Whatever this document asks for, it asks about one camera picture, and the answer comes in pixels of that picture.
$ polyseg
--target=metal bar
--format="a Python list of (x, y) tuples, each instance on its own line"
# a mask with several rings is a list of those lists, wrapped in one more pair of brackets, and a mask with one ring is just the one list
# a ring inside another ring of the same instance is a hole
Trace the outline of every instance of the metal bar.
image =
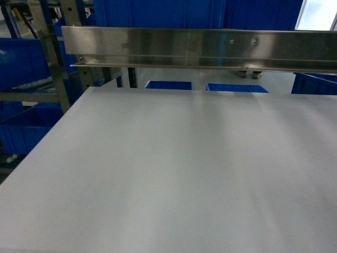
[(37, 33), (46, 55), (62, 109), (66, 112), (70, 108), (70, 103), (65, 90), (64, 79), (67, 79), (68, 76), (63, 64), (60, 46), (57, 41), (47, 1), (28, 0), (28, 5), (37, 26)]
[(8, 30), (12, 38), (21, 38), (19, 28), (17, 27), (15, 17), (12, 14), (11, 7), (8, 4), (0, 5), (2, 14), (5, 18)]
[(0, 101), (25, 101), (25, 102), (59, 102), (56, 93), (16, 93), (2, 92), (0, 93)]
[(63, 27), (77, 66), (337, 71), (337, 33)]
[(28, 29), (30, 30), (30, 32), (32, 33), (32, 35), (34, 36), (34, 38), (38, 38), (37, 34), (35, 33), (34, 29), (32, 28), (31, 24), (28, 22), (28, 20), (26, 19), (25, 15), (23, 14), (22, 11), (20, 11), (20, 9), (17, 9), (17, 11), (19, 12), (20, 16), (22, 17), (23, 21), (25, 22), (26, 26), (28, 27)]
[(127, 71), (128, 71), (128, 82), (130, 84), (130, 88), (138, 88), (136, 69), (134, 67), (128, 67)]
[(295, 25), (295, 30), (297, 30), (298, 27), (299, 27), (299, 25), (300, 25), (300, 22), (301, 22), (301, 19), (302, 19), (303, 12), (304, 12), (304, 9), (305, 9), (307, 1), (308, 0), (303, 0), (303, 2), (302, 2), (302, 6), (301, 6), (300, 13), (299, 13), (299, 17), (297, 18), (296, 25)]
[(336, 15), (335, 15), (335, 19), (333, 20), (332, 22), (332, 25), (331, 25), (331, 31), (337, 31), (337, 12), (336, 12)]

